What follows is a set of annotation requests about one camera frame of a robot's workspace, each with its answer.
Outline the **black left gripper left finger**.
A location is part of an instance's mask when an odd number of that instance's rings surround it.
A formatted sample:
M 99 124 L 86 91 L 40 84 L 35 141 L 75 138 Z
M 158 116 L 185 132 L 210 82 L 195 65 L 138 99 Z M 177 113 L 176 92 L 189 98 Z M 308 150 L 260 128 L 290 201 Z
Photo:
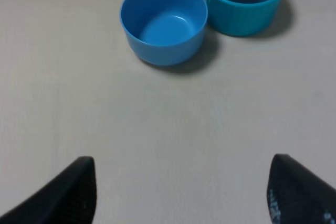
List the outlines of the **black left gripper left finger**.
M 81 156 L 2 215 L 1 223 L 93 223 L 96 205 L 95 161 L 91 156 Z

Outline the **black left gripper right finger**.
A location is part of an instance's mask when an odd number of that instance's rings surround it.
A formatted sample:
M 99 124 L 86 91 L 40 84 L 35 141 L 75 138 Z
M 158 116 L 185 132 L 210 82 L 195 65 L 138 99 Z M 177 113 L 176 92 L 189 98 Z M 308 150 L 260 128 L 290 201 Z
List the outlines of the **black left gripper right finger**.
M 272 223 L 335 223 L 335 188 L 288 154 L 273 157 L 266 196 Z

